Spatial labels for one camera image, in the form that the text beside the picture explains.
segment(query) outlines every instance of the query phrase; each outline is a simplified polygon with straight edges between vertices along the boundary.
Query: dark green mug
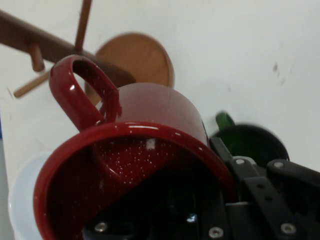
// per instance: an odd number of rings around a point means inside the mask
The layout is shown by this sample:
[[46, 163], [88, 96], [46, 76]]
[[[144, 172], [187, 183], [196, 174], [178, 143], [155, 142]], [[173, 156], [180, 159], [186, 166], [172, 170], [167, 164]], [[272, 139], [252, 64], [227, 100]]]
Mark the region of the dark green mug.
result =
[[263, 168], [274, 159], [290, 160], [285, 146], [266, 129], [235, 124], [226, 112], [218, 113], [215, 120], [219, 131], [214, 136], [221, 138], [232, 156], [250, 157]]

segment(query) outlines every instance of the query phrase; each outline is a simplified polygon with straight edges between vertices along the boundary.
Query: metal screw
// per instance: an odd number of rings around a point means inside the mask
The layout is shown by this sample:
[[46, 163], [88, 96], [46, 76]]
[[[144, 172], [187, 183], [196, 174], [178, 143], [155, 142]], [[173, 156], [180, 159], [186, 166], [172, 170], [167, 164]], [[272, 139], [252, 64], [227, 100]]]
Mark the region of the metal screw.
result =
[[275, 166], [276, 168], [282, 168], [284, 166], [284, 164], [280, 161], [276, 161], [273, 166]]
[[209, 237], [211, 239], [218, 239], [218, 238], [222, 238], [223, 236], [224, 236], [224, 231], [222, 230], [222, 228], [218, 226], [214, 226], [210, 228]]
[[188, 218], [186, 219], [186, 221], [188, 222], [188, 223], [190, 223], [190, 224], [193, 224], [193, 223], [195, 223], [196, 221], [197, 221], [197, 214], [195, 214], [195, 213], [191, 213], [189, 216], [188, 216]]
[[107, 230], [107, 228], [108, 224], [106, 224], [105, 222], [99, 222], [97, 225], [95, 225], [94, 230], [98, 233], [102, 233]]
[[293, 235], [297, 231], [296, 226], [292, 223], [282, 223], [281, 224], [281, 232], [287, 235]]
[[237, 160], [235, 160], [235, 163], [238, 164], [238, 165], [241, 165], [241, 164], [244, 164], [244, 163], [245, 163], [245, 160], [243, 160], [243, 159], [237, 159]]

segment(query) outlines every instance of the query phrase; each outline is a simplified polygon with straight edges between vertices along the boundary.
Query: red mug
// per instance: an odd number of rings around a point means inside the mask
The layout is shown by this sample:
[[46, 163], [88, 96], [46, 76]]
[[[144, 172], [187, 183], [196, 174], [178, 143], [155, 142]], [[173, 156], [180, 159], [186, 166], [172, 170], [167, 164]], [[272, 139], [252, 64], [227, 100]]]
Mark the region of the red mug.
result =
[[[100, 95], [100, 110], [74, 73]], [[233, 178], [209, 148], [199, 112], [179, 92], [155, 83], [116, 88], [93, 62], [77, 55], [51, 69], [49, 85], [80, 133], [52, 153], [35, 184], [34, 215], [45, 240], [81, 239], [91, 218], [143, 180], [192, 161], [203, 162], [226, 196], [234, 196]]]

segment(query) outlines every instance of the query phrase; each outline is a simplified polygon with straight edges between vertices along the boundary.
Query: wooden mug tree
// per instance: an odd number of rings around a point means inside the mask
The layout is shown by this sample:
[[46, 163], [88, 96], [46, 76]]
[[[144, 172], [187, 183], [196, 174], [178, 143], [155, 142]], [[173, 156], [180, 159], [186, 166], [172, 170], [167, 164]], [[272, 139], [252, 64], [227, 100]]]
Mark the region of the wooden mug tree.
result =
[[[45, 69], [44, 59], [56, 63], [72, 55], [83, 55], [95, 62], [117, 87], [135, 82], [152, 82], [172, 87], [174, 71], [166, 50], [152, 37], [140, 33], [126, 33], [107, 42], [93, 55], [83, 50], [92, 0], [83, 0], [75, 45], [72, 45], [25, 21], [0, 10], [0, 43], [30, 54], [32, 69]], [[50, 70], [26, 83], [14, 92], [20, 98], [47, 81]], [[85, 85], [85, 92], [93, 104], [100, 98]]]

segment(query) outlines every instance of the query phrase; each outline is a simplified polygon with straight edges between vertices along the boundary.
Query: mug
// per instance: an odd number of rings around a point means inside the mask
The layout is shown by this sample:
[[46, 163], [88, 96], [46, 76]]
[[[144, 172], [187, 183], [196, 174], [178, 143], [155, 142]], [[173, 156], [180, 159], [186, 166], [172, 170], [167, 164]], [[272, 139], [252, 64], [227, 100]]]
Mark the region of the mug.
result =
[[[99, 110], [74, 73], [99, 94]], [[199, 112], [179, 92], [155, 83], [116, 88], [77, 55], [51, 69], [49, 86], [80, 133], [52, 153], [37, 178], [33, 208], [44, 239], [81, 239], [91, 218], [143, 180], [193, 161], [206, 165], [226, 198], [235, 199], [232, 175], [210, 149]]]
[[221, 138], [231, 155], [250, 157], [263, 168], [274, 159], [290, 160], [283, 143], [268, 130], [252, 124], [235, 124], [226, 112], [218, 113], [215, 120], [219, 131], [214, 136]]

